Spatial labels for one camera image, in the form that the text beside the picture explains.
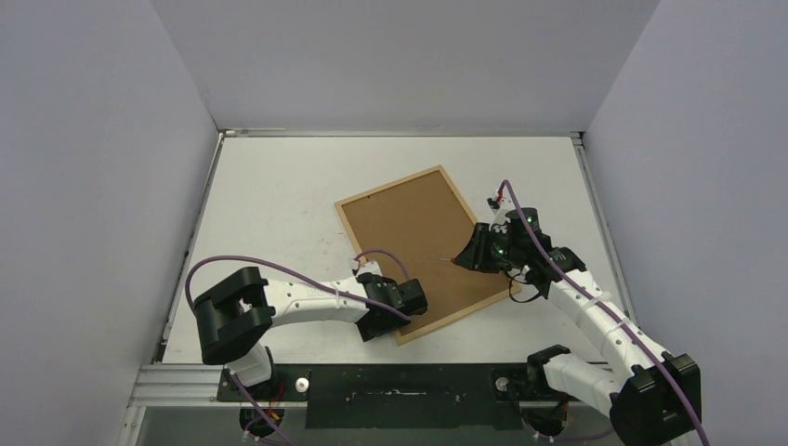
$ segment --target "black panel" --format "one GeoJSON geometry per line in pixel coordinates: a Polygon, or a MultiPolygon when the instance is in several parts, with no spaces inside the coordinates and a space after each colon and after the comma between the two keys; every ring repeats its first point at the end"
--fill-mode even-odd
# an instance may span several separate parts
{"type": "MultiPolygon", "coordinates": [[[[511,381],[516,400],[551,400],[524,385],[526,365],[503,364],[277,364],[282,401],[307,400],[307,428],[453,428],[493,426],[522,429],[499,377],[511,381]],[[295,391],[298,377],[309,392],[295,391]]],[[[249,390],[256,400],[275,395],[279,381],[249,390]]],[[[217,400],[245,399],[223,374],[217,400]]]]}

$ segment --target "white wall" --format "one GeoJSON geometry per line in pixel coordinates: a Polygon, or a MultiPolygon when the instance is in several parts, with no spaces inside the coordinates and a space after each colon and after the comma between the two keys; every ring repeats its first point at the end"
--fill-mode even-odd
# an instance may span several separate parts
{"type": "Polygon", "coordinates": [[[638,319],[715,446],[786,444],[788,2],[663,0],[585,137],[638,319]]]}
{"type": "Polygon", "coordinates": [[[217,132],[144,0],[0,2],[3,444],[112,444],[217,132]]]}
{"type": "Polygon", "coordinates": [[[580,130],[659,0],[151,0],[219,127],[580,130]]]}

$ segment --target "white table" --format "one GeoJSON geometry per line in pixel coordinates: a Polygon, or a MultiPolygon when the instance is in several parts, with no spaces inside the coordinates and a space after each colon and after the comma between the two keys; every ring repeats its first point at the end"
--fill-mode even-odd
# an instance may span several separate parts
{"type": "MultiPolygon", "coordinates": [[[[539,210],[553,243],[580,256],[621,306],[570,138],[227,138],[190,264],[237,254],[264,257],[319,281],[347,277],[355,253],[334,202],[436,164],[443,164],[482,221],[492,217],[486,198],[508,178],[522,205],[539,210]]],[[[241,266],[203,267],[193,295],[241,266]]],[[[278,271],[261,273],[287,279],[278,271]]],[[[523,288],[520,298],[534,293],[523,288]]],[[[200,363],[197,327],[180,292],[164,362],[200,363]]],[[[362,343],[354,325],[335,321],[287,325],[263,339],[278,363],[511,362],[554,344],[586,361],[603,361],[573,322],[543,299],[503,300],[402,347],[390,336],[362,343]]]]}

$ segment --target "bulletin board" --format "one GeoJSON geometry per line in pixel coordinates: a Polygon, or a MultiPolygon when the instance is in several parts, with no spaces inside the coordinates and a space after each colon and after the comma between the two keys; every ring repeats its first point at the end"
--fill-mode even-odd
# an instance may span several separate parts
{"type": "MultiPolygon", "coordinates": [[[[395,253],[424,289],[427,313],[400,328],[396,334],[399,345],[508,296],[509,280],[503,273],[469,271],[447,260],[465,248],[477,219],[443,166],[392,181],[335,206],[357,254],[373,248],[395,253]]],[[[386,277],[404,280],[400,267],[388,256],[369,257],[378,262],[386,277]]]]}

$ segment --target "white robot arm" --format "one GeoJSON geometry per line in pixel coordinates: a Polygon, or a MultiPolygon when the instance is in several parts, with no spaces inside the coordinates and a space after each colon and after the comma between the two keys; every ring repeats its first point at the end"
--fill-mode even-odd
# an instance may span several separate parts
{"type": "Polygon", "coordinates": [[[541,231],[536,209],[518,209],[516,201],[503,196],[507,184],[488,199],[492,223],[477,223],[471,241],[452,262],[480,272],[517,270],[515,277],[524,277],[545,299],[551,287],[557,288],[560,293],[548,300],[583,331],[612,369],[607,372],[554,346],[529,357],[528,385],[564,392],[594,407],[611,419],[625,444],[662,444],[697,428],[697,364],[687,355],[674,357],[635,326],[574,252],[553,246],[541,231]]]}
{"type": "MultiPolygon", "coordinates": [[[[228,259],[259,263],[252,257],[217,256],[201,265],[228,259]]],[[[427,299],[417,279],[397,284],[381,275],[376,262],[360,265],[346,279],[312,284],[268,281],[258,268],[247,267],[194,299],[193,310],[203,363],[227,364],[250,387],[271,379],[273,360],[261,341],[271,328],[344,321],[356,324],[361,340],[368,341],[408,324],[409,316],[424,314],[427,299]]]]}

